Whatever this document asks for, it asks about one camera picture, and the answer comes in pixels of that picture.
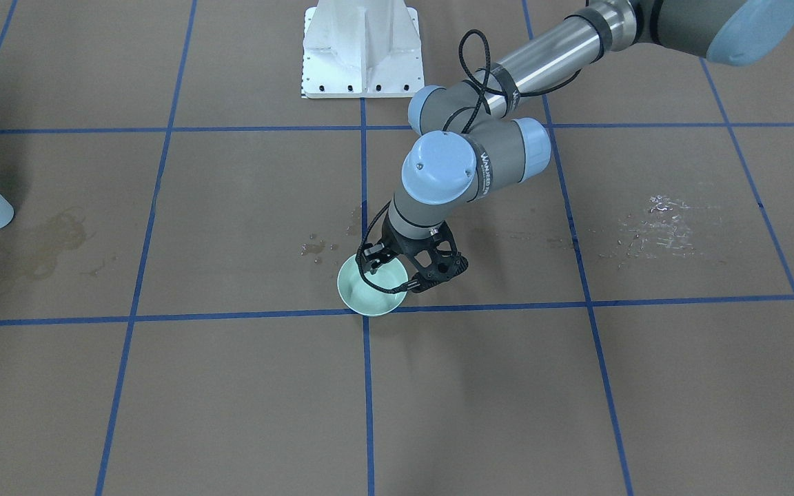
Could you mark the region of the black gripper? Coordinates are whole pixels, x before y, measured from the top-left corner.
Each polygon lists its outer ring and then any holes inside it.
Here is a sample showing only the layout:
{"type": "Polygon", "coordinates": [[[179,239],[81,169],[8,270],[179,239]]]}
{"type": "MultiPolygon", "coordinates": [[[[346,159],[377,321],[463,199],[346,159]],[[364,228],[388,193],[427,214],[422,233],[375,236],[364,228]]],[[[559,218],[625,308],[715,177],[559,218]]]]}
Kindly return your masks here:
{"type": "Polygon", "coordinates": [[[367,235],[363,236],[360,273],[369,288],[381,293],[421,293],[454,279],[469,267],[469,261],[458,251],[453,232],[447,223],[435,228],[435,233],[428,238],[416,240],[400,235],[391,223],[384,222],[382,236],[375,244],[368,242],[367,238],[367,235]],[[415,267],[416,272],[409,280],[391,288],[372,282],[370,274],[377,273],[385,264],[400,256],[406,257],[412,267],[415,267]]]}

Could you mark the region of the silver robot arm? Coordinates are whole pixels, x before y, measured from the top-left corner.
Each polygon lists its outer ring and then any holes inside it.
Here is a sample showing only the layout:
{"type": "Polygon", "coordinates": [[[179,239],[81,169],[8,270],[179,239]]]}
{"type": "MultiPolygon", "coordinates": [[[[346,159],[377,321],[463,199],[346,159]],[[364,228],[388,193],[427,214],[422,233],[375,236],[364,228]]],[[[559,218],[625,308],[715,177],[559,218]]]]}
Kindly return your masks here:
{"type": "Polygon", "coordinates": [[[465,69],[453,87],[410,100],[418,138],[400,185],[377,214],[381,238],[363,241],[353,270],[384,294],[420,293],[467,269],[447,225],[451,211],[541,173],[551,160],[545,126],[509,120],[523,101],[572,82],[608,53],[649,42],[721,65],[755,63],[794,26],[794,1],[589,1],[560,25],[497,62],[465,69]]]}

